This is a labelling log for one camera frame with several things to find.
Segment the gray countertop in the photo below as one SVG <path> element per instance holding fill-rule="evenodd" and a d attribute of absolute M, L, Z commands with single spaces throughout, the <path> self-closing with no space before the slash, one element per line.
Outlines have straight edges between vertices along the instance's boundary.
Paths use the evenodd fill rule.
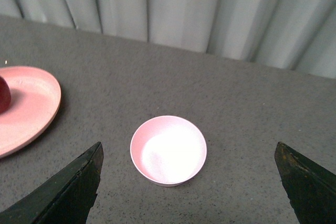
<path fill-rule="evenodd" d="M 298 223 L 279 141 L 336 173 L 335 80 L 0 16 L 0 67 L 18 65 L 52 73 L 62 98 L 38 139 L 0 159 L 0 210 L 97 141 L 104 162 L 87 223 Z M 134 131 L 159 115 L 206 138 L 202 170 L 177 187 L 148 181 L 129 154 Z"/>

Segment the pink bowl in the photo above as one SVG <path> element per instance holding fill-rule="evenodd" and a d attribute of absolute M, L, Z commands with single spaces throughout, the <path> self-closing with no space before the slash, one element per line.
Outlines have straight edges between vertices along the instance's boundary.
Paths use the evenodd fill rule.
<path fill-rule="evenodd" d="M 206 158 L 200 130 L 186 119 L 164 115 L 143 123 L 133 135 L 131 157 L 138 171 L 160 186 L 194 177 Z"/>

